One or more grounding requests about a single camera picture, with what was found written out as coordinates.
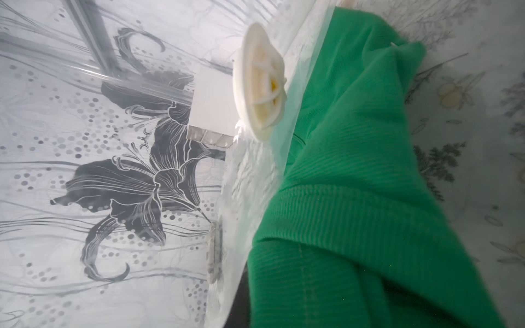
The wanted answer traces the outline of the clear plastic vacuum bag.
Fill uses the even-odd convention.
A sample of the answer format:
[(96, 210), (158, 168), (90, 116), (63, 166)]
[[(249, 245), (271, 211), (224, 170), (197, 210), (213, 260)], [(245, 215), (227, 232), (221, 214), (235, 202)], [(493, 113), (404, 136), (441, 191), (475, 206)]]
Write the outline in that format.
[(241, 292), (252, 241), (282, 183), (290, 150), (305, 145), (295, 128), (306, 87), (333, 16), (324, 5), (305, 32), (296, 33), (299, 54), (281, 53), (260, 23), (248, 27), (233, 64), (235, 118), (232, 148), (217, 219), (210, 226), (206, 327), (223, 327)]

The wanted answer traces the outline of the green garment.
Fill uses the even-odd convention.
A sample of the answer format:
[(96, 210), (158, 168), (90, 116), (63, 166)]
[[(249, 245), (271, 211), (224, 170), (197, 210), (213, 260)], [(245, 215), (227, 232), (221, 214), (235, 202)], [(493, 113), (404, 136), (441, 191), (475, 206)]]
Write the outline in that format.
[(336, 8), (247, 261), (252, 327), (502, 327), (422, 179), (404, 100), (423, 58)]

